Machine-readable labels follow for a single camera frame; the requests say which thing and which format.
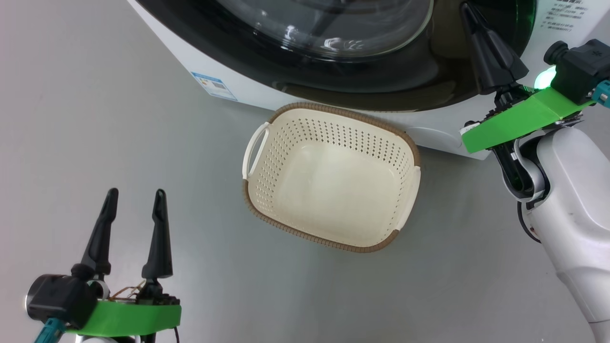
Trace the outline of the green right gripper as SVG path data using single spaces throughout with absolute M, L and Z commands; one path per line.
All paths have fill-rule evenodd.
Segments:
M 460 4 L 460 19 L 479 93 L 490 94 L 527 76 L 529 70 L 525 63 L 474 4 Z M 512 141 L 564 120 L 595 103 L 595 100 L 587 99 L 584 104 L 577 105 L 559 94 L 551 88 L 555 75 L 556 67 L 548 68 L 536 77 L 534 83 L 543 88 L 528 99 L 481 123 L 462 128 L 460 134 L 466 150 L 476 153 Z

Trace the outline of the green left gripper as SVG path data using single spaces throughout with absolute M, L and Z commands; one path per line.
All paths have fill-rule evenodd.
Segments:
M 108 190 L 81 259 L 83 265 L 100 277 L 111 273 L 109 248 L 118 198 L 118 189 Z M 168 207 L 163 189 L 155 193 L 152 220 L 154 230 L 142 278 L 170 278 L 173 276 L 173 259 Z M 179 326 L 181 315 L 179 298 L 164 293 L 159 282 L 140 282 L 137 286 L 125 287 L 111 297 L 98 301 L 83 328 L 68 326 L 67 332 L 94 337 L 150 336 Z

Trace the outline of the washing machine glass door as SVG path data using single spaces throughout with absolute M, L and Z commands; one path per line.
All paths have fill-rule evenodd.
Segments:
M 537 0 L 136 0 L 162 26 L 251 80 L 365 111 L 425 111 L 478 93 L 460 5 L 518 55 Z

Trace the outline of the white front-load washing machine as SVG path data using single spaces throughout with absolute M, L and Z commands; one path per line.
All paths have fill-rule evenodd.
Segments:
M 320 102 L 276 91 L 239 74 L 170 32 L 169 29 L 162 26 L 158 20 L 147 13 L 142 6 L 137 4 L 136 0 L 128 0 L 128 3 L 190 74 L 191 72 L 198 72 L 222 80 L 238 99 L 237 102 L 273 111 L 296 102 L 307 101 L 321 104 Z M 595 28 L 601 25 L 610 25 L 610 0 L 584 0 L 588 11 L 571 32 L 543 28 L 543 15 L 547 6 L 550 5 L 550 0 L 537 0 L 537 4 L 532 35 L 524 53 L 518 55 L 529 70 L 527 76 L 521 78 L 519 82 L 528 87 L 534 86 L 536 77 L 549 68 L 543 61 L 543 54 L 552 43 L 562 40 L 569 45 L 581 45 L 592 37 L 592 31 Z M 492 107 L 492 95 L 477 93 L 476 96 L 452 106 L 425 111 L 365 111 L 341 108 L 378 117 L 404 131 L 409 127 L 425 127 L 454 134 L 460 139 L 459 130 L 464 126 L 464 123 L 468 120 L 481 119 L 486 111 L 489 111 Z

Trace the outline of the small printed text sticker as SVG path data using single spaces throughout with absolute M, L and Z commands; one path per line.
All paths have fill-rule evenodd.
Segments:
M 550 0 L 541 26 L 549 30 L 571 32 L 587 11 L 584 0 Z

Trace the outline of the round white filter cover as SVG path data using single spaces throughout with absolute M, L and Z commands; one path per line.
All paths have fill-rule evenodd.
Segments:
M 409 127 L 406 133 L 418 146 L 452 154 L 462 152 L 462 142 L 454 134 L 425 127 Z

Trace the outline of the blue energy label sticker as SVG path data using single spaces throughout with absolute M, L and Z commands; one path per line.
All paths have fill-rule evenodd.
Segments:
M 209 77 L 198 72 L 190 72 L 197 80 L 198 84 L 211 96 L 225 100 L 238 101 L 232 92 L 226 87 L 224 82 L 218 78 Z

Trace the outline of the cream laundry basket brown rim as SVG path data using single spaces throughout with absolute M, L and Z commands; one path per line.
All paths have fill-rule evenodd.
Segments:
M 252 134 L 242 179 L 248 209 L 264 222 L 327 247 L 376 252 L 409 219 L 420 152 L 385 121 L 298 102 Z

